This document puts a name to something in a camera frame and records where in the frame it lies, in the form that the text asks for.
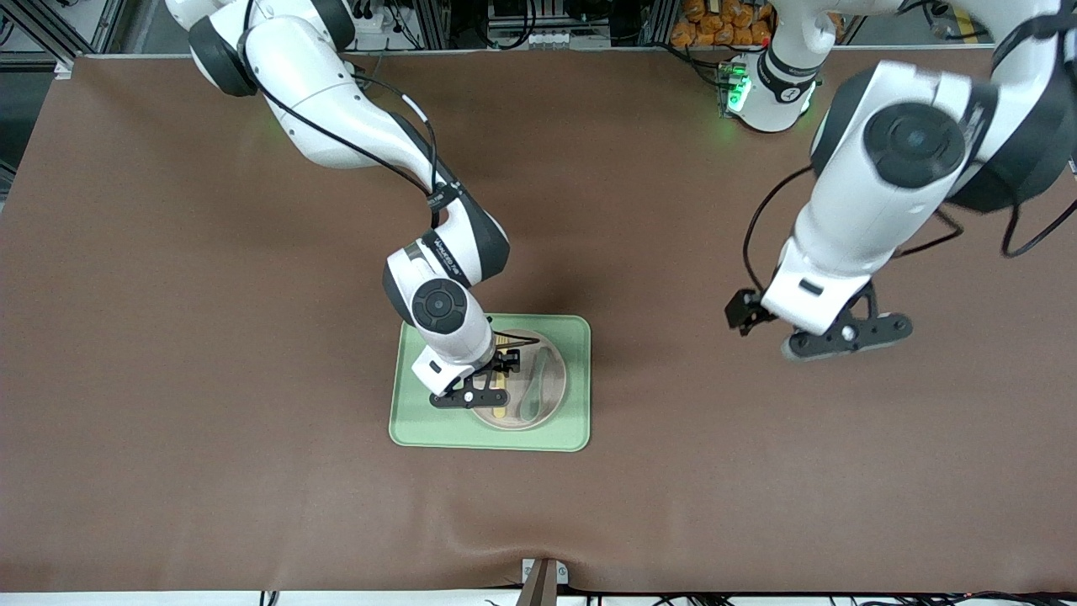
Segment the pale green plastic spoon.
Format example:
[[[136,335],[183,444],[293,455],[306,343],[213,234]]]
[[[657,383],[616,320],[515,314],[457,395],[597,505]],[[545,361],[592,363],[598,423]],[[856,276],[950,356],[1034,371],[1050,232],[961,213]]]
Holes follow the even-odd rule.
[[[527,387],[522,399],[519,401],[519,417],[526,423],[536,422],[538,421],[538,417],[543,414],[544,376],[549,360],[550,353],[548,348],[536,350],[531,375],[528,377]]]

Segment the beige round plate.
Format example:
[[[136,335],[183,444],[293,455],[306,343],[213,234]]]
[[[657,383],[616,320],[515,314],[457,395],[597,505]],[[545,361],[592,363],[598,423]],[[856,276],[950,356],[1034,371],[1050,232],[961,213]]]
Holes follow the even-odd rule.
[[[537,332],[530,332],[520,329],[520,327],[515,327],[515,329],[510,329],[508,332],[495,333],[509,333],[515,335],[524,335],[524,337],[541,338],[541,343],[536,346],[527,346],[526,348],[510,348],[522,350],[522,368],[518,374],[510,374],[508,377],[507,391],[509,394],[509,403],[507,404],[507,414],[504,418],[494,418],[490,414],[492,409],[473,409],[470,410],[470,415],[477,418],[478,421],[493,429],[524,431],[538,428],[538,426],[543,425],[543,423],[550,421],[555,412],[557,412],[558,407],[561,406],[563,398],[565,398],[568,387],[565,361],[563,360],[560,350],[557,349],[557,346],[554,346],[549,338],[546,338],[545,335],[538,334]],[[528,384],[528,377],[531,375],[535,352],[541,348],[548,348],[550,353],[549,364],[546,365],[544,376],[544,409],[542,417],[538,417],[538,421],[526,423],[519,417],[519,401],[522,399],[523,392]]]

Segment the aluminium frame strut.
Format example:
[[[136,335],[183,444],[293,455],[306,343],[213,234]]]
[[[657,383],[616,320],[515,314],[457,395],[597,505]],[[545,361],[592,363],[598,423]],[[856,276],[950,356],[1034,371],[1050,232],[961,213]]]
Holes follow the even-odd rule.
[[[0,72],[48,72],[107,53],[130,0],[0,0]]]

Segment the aluminium frame post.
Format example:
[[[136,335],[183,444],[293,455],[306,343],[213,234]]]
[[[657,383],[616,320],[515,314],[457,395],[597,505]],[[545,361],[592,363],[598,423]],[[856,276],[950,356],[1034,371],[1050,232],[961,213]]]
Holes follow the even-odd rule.
[[[644,20],[639,43],[653,45],[668,43],[671,30],[680,15],[680,0],[641,0],[644,8]]]
[[[451,0],[412,0],[412,3],[424,50],[448,50]]]

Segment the white power strip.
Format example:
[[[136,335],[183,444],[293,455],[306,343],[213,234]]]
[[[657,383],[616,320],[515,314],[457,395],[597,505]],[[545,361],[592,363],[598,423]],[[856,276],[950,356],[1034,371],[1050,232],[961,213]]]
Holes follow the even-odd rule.
[[[396,16],[384,4],[356,4],[353,23],[358,36],[387,36],[398,30]]]

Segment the light green rectangular tray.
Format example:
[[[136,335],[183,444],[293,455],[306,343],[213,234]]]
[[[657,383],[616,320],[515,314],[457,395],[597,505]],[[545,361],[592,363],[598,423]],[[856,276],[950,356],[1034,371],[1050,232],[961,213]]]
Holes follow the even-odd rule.
[[[389,433],[403,446],[434,446],[500,451],[576,452],[590,438],[590,354],[592,330],[581,316],[493,314],[492,329],[537,332],[557,346],[568,371],[565,398],[547,423],[535,429],[493,429],[466,409],[436,409],[430,391],[411,371],[423,350],[419,333],[401,325],[397,369],[392,392]]]

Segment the yellow plastic fork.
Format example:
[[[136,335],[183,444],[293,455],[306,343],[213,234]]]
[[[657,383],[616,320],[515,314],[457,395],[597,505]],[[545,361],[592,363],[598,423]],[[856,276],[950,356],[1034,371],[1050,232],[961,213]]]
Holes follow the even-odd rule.
[[[505,335],[495,333],[495,342],[496,342],[496,360],[499,360],[500,368],[503,368],[505,354],[507,354],[508,350],[510,349],[508,346],[509,337],[505,337]],[[491,376],[490,387],[501,389],[501,391],[507,392],[508,377],[509,372],[507,371],[507,369],[496,369],[496,372],[493,372]],[[500,406],[493,407],[492,412],[490,414],[493,415],[494,418],[504,418],[507,414],[508,401],[509,401],[508,395],[505,395],[504,398],[501,399]]]

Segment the orange packaged food pile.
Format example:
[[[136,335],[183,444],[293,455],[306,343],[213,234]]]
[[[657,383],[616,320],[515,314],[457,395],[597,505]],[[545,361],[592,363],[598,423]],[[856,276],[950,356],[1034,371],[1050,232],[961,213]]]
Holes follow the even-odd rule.
[[[777,28],[777,11],[754,0],[681,0],[669,45],[765,47]]]

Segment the brown table mat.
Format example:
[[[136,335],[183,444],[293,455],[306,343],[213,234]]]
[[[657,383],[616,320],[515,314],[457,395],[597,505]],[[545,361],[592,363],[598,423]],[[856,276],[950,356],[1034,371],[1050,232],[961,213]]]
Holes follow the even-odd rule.
[[[1077,591],[1077,217],[886,265],[911,338],[788,362],[724,306],[764,195],[877,51],[759,135],[665,51],[384,58],[508,231],[496,313],[592,330],[572,454],[398,446],[382,265],[426,200],[300,155],[181,59],[54,82],[0,212],[0,591],[508,584]]]

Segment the white terminal block row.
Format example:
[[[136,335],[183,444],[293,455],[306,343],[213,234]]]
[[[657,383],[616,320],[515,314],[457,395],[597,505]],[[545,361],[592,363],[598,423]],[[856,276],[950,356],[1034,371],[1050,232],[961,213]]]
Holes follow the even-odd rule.
[[[559,50],[570,44],[568,30],[540,29],[535,32],[520,31],[516,37],[496,39],[493,47],[500,51],[509,50]]]

